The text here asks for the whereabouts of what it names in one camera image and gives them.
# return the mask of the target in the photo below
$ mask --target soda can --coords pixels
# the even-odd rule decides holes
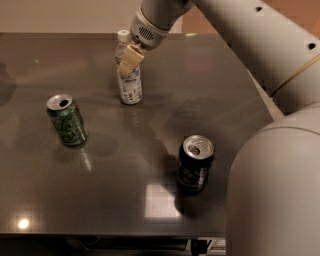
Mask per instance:
[[[76,101],[68,94],[58,94],[47,101],[47,113],[68,147],[82,144],[88,137]]]
[[[214,160],[213,143],[201,135],[193,135],[184,140],[179,149],[177,182],[191,193],[202,191]]]

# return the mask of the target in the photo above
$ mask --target green can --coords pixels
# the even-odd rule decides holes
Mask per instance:
[[[47,101],[47,113],[62,143],[75,147],[88,137],[76,101],[68,94],[58,94]]]

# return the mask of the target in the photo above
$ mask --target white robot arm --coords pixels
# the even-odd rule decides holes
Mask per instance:
[[[133,39],[157,47],[193,5],[290,114],[252,137],[233,163],[227,254],[320,255],[319,40],[259,0],[144,0]]]

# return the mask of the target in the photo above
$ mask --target plastic bottle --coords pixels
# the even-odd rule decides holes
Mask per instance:
[[[130,43],[131,37],[128,30],[120,30],[118,32],[118,45],[115,51],[115,61],[119,66],[127,45]],[[120,90],[121,101],[128,105],[138,103],[142,99],[140,66],[128,77],[122,77],[117,68],[117,77]]]

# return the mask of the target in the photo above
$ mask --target dark table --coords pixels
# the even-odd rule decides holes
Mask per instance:
[[[224,236],[227,181],[240,147],[272,121],[218,35],[170,35],[142,64],[143,101],[120,102],[111,34],[0,35],[0,234]],[[60,142],[46,101],[77,101],[89,137]],[[216,146],[209,183],[177,189],[178,148]],[[19,228],[21,220],[29,225]]]

